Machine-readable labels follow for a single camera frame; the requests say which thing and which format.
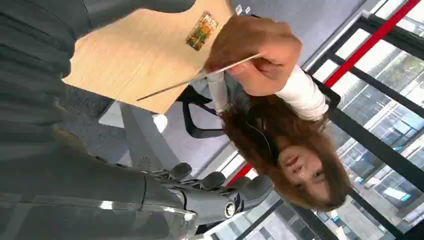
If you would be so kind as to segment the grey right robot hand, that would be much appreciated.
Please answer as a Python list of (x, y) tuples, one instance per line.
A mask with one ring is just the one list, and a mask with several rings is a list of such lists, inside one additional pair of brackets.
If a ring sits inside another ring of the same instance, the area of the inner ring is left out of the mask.
[(223, 187), (182, 183), (189, 166), (140, 171), (90, 156), (59, 129), (76, 41), (139, 9), (182, 13), (192, 0), (3, 0), (0, 3), (0, 237), (3, 240), (188, 240), (250, 210), (266, 176)]

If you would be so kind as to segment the person's right hand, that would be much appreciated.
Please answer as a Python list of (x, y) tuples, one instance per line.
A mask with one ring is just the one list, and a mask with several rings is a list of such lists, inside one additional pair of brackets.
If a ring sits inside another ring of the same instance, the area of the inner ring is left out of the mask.
[(213, 72), (253, 57), (227, 72), (249, 95), (267, 96), (284, 88), (301, 51), (301, 41), (286, 22), (233, 16), (216, 36), (204, 68)]

